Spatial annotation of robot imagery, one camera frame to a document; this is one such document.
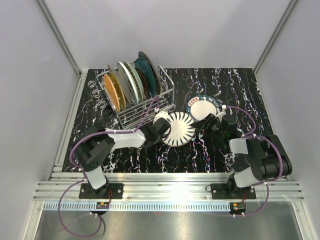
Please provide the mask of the white green rimmed plate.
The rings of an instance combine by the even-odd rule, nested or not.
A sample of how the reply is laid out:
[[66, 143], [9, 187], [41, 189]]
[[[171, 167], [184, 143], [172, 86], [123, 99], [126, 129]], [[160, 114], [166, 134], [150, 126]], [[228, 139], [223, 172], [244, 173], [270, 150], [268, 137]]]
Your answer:
[[189, 114], [196, 122], [203, 120], [209, 114], [216, 116], [217, 108], [222, 104], [212, 96], [197, 95], [191, 98], [185, 108], [185, 112]]

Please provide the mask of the white blue striped plate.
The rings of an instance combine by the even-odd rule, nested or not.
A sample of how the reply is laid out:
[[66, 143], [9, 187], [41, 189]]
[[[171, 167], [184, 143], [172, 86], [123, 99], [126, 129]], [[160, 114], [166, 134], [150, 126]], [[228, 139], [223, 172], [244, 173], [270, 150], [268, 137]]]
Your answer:
[[162, 142], [171, 147], [188, 143], [195, 134], [194, 119], [185, 112], [172, 112], [167, 118], [170, 129], [164, 134]]

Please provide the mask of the yellow green woven plate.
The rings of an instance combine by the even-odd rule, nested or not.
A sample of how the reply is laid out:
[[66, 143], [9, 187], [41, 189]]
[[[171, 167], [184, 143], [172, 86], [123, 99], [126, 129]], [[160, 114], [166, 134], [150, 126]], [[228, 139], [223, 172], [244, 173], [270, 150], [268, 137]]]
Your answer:
[[124, 95], [124, 92], [118, 82], [118, 79], [117, 79], [117, 76], [112, 72], [110, 71], [109, 73], [109, 77], [115, 87], [115, 90], [116, 90], [116, 93], [117, 93], [117, 96], [118, 96], [118, 100], [119, 100], [119, 104], [120, 104], [120, 107], [122, 110], [125, 110], [126, 109], [126, 99], [125, 99], [125, 95]]

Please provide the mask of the grey reindeer plate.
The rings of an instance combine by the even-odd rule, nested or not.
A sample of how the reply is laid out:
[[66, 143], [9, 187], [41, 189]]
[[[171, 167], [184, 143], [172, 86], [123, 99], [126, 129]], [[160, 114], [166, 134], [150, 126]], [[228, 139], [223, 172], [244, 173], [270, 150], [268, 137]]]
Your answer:
[[131, 92], [127, 86], [127, 83], [125, 81], [125, 79], [122, 77], [122, 75], [114, 68], [112, 68], [109, 64], [107, 65], [108, 69], [116, 76], [116, 79], [123, 91], [124, 97], [126, 99], [126, 102], [128, 104], [129, 107], [132, 106], [132, 98], [131, 98]]

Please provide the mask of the white bottom plate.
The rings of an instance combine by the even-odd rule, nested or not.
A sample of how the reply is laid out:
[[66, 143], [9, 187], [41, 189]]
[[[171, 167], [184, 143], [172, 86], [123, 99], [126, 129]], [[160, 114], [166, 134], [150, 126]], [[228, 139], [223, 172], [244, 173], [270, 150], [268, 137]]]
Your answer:
[[124, 79], [125, 84], [127, 85], [127, 88], [129, 89], [130, 100], [133, 102], [134, 105], [137, 105], [139, 103], [139, 95], [138, 95], [138, 89], [132, 74], [130, 73], [128, 68], [125, 66], [125, 64], [120, 61], [117, 62], [117, 68], [118, 68], [118, 72]]

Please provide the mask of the red floral plate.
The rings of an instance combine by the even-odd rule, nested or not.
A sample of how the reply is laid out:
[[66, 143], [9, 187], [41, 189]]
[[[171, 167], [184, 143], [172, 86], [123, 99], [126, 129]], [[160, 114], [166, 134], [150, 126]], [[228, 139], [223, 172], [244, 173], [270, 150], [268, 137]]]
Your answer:
[[140, 81], [143, 86], [144, 96], [147, 99], [149, 97], [149, 88], [148, 88], [148, 83], [147, 83], [146, 77], [145, 77], [144, 73], [139, 68], [135, 67], [135, 70], [139, 75]]

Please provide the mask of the orange woven plate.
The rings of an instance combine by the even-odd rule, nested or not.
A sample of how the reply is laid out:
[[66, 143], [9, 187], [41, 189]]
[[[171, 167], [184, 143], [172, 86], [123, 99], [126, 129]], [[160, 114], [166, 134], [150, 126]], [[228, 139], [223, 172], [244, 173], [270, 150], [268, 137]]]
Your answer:
[[118, 113], [120, 111], [120, 102], [118, 94], [108, 74], [103, 75], [103, 81], [110, 104]]

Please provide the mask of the teal square plate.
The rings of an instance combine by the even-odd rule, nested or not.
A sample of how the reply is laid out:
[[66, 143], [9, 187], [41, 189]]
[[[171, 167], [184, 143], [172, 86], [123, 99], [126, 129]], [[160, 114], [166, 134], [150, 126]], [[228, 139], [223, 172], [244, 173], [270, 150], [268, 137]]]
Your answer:
[[157, 94], [156, 81], [149, 61], [145, 57], [140, 56], [134, 61], [134, 64], [144, 74], [148, 83], [148, 90], [151, 96], [154, 97]]

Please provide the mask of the dark bottom plate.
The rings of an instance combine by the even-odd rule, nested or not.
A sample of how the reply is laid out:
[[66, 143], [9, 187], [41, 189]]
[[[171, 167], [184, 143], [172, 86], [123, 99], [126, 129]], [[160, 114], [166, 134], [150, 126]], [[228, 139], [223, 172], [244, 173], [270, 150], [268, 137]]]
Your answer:
[[138, 56], [147, 59], [148, 63], [150, 64], [150, 67], [152, 69], [152, 73], [153, 73], [153, 76], [154, 76], [154, 79], [155, 79], [155, 85], [156, 85], [157, 93], [161, 94], [162, 93], [161, 82], [160, 82], [160, 78], [158, 76], [158, 73], [156, 71], [156, 68], [155, 68], [154, 64], [152, 63], [150, 58], [143, 51], [139, 51], [138, 52]]

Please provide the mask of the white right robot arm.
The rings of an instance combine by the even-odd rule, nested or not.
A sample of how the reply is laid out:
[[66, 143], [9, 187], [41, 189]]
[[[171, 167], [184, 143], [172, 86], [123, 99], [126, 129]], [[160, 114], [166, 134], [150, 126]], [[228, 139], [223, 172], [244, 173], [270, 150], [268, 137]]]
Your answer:
[[276, 181], [293, 172], [292, 163], [275, 134], [242, 136], [231, 115], [224, 115], [219, 119], [209, 114], [205, 119], [193, 123], [192, 127], [210, 137], [225, 152], [248, 156], [249, 167], [232, 173], [221, 187], [211, 185], [213, 195], [240, 199], [244, 195], [250, 195], [254, 186]]

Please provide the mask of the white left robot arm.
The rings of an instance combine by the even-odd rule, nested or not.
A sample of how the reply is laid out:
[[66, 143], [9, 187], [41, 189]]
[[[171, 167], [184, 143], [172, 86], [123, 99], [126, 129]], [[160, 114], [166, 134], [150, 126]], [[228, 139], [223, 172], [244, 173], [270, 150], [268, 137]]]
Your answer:
[[169, 121], [162, 117], [142, 128], [104, 130], [100, 124], [89, 128], [77, 139], [69, 155], [70, 162], [81, 169], [88, 181], [79, 197], [101, 199], [111, 194], [102, 163], [112, 150], [151, 147], [160, 142], [170, 128]]

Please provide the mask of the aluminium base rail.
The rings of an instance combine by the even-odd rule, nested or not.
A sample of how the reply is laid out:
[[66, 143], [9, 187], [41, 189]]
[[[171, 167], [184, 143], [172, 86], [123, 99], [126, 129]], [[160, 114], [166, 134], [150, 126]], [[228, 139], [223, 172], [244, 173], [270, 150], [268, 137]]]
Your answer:
[[[154, 212], [226, 212], [233, 201], [216, 198], [211, 184], [225, 183], [228, 173], [106, 173], [110, 184], [120, 184], [112, 191], [111, 211]], [[33, 200], [55, 210], [58, 200], [64, 210], [95, 210], [107, 199], [80, 199], [81, 173], [54, 172], [48, 181], [37, 184]]]

